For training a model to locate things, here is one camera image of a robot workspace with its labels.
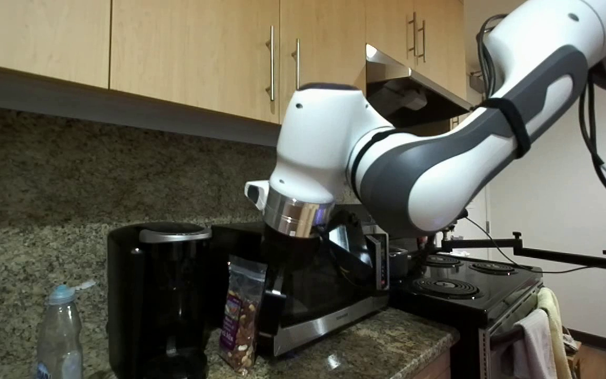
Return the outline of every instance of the electric stove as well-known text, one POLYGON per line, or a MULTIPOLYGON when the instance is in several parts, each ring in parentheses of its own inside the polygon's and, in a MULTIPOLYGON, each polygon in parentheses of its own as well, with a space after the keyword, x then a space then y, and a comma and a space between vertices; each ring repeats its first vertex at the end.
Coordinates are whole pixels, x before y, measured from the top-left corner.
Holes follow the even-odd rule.
POLYGON ((536 307, 541 285, 541 273, 524 266, 432 254, 410 276, 390 281, 390 305, 460 332, 451 377, 491 379, 502 377, 498 362, 506 348, 491 347, 491 337, 536 307))

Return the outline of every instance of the granite backsplash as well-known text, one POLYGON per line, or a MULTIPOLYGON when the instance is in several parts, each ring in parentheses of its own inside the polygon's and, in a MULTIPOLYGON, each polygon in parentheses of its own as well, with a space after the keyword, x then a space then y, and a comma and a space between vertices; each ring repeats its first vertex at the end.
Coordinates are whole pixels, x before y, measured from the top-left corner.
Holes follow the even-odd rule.
POLYGON ((275 159, 272 147, 0 109, 0 367, 31 365, 46 295, 89 279, 85 364, 106 362, 108 231, 255 221, 243 186, 275 159))

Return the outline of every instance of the range hood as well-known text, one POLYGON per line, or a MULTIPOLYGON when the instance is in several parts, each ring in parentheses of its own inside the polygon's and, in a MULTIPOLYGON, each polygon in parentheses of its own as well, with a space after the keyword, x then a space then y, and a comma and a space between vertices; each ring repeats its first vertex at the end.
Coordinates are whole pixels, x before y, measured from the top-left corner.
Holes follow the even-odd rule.
POLYGON ((472 105, 427 77, 366 45, 366 97, 395 127, 463 115, 472 105))

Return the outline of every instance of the black strap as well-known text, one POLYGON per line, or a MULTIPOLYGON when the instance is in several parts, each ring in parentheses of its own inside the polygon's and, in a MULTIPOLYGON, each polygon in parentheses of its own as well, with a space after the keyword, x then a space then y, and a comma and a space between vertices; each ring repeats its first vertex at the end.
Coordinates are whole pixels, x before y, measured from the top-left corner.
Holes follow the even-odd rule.
POLYGON ((516 137, 516 142, 518 142, 516 158, 522 158, 522 156, 529 151, 532 142, 525 129, 525 122, 522 120, 522 116, 513 101, 506 98, 486 98, 486 100, 478 106, 483 106, 483 108, 495 108, 502 112, 502 115, 507 119, 511 130, 516 137))
POLYGON ((399 129, 390 129, 390 130, 386 130, 384 132, 379 132, 379 133, 373 134, 373 137, 371 137, 371 140, 366 142, 366 144, 361 147, 361 149, 359 150, 359 153, 357 153, 357 157, 354 158, 354 162, 352 163, 352 170, 350 171, 350 174, 349 174, 349 180, 351 182, 350 185, 352 186, 352 191, 354 192, 354 196, 356 196, 357 199, 361 200, 361 197, 359 197, 359 191, 357 190, 357 185, 356 185, 356 181, 354 178, 357 175, 357 167, 359 166, 361 158, 368 151, 368 149, 370 149, 371 146, 373 146, 373 144, 375 144, 376 142, 380 142, 383 139, 385 139, 395 133, 404 133, 404 131, 399 130, 399 129))

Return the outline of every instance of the white towel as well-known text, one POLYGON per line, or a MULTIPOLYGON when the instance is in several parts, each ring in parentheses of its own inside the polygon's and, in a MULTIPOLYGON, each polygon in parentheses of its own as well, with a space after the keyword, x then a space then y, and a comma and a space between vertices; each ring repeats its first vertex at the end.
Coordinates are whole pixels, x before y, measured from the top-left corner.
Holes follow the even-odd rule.
POLYGON ((515 325, 524 329, 525 337, 513 345, 514 376, 518 379, 557 379, 546 312, 537 308, 515 325))
POLYGON ((551 345, 553 346, 553 360, 558 379, 572 379, 570 365, 567 363, 565 344, 562 341, 562 320, 560 318, 560 306, 555 293, 549 288, 542 288, 537 294, 537 307, 546 311, 551 329, 551 345))

